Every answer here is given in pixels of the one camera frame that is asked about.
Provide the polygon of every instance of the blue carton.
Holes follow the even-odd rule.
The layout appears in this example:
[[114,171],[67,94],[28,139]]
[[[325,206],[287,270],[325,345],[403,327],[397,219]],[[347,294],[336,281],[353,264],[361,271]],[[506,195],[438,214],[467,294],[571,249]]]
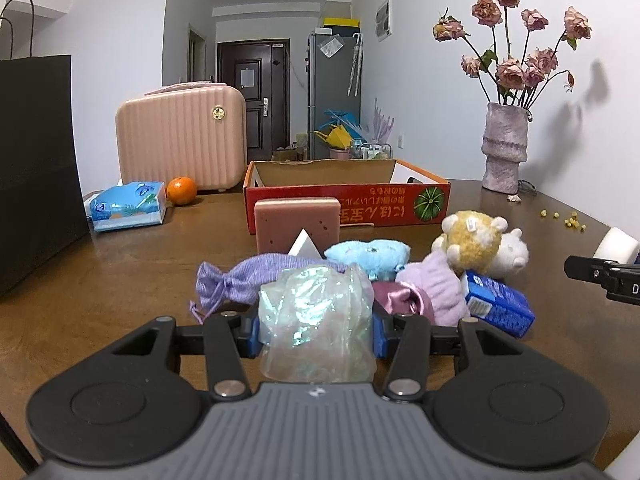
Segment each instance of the blue carton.
[[89,208],[98,232],[161,224],[166,211],[164,183],[114,186],[91,200]]
[[461,278],[469,312],[514,337],[523,337],[536,320],[524,294],[466,270]]

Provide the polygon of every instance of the red cardboard box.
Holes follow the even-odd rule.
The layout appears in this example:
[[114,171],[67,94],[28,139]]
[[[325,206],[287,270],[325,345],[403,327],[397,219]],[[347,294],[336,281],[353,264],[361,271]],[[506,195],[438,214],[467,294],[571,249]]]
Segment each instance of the red cardboard box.
[[340,225],[439,224],[450,183],[402,160],[310,160],[251,162],[243,190],[255,235],[255,203],[265,198],[335,197]]

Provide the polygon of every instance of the vase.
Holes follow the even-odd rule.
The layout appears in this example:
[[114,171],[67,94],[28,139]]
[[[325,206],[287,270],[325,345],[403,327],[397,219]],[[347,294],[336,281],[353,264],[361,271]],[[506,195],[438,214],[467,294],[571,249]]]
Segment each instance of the vase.
[[524,108],[489,103],[482,136],[486,171],[482,187],[500,193],[518,192],[518,167],[527,160],[528,113]]

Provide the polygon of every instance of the barcode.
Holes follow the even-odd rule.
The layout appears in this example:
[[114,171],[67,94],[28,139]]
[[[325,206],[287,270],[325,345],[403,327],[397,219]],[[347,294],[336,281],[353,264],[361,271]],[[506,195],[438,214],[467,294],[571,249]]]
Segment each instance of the barcode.
[[491,303],[483,300],[479,300],[475,296],[472,296],[468,301],[469,312],[472,316],[484,319],[491,312]]

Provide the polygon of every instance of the iridescent plastic bag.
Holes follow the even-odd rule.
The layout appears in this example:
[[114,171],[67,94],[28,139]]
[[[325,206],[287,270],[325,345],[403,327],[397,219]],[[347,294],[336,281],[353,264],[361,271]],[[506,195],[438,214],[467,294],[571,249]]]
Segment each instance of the iridescent plastic bag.
[[260,370],[275,381],[371,381],[373,288],[363,270],[284,270],[260,290]]

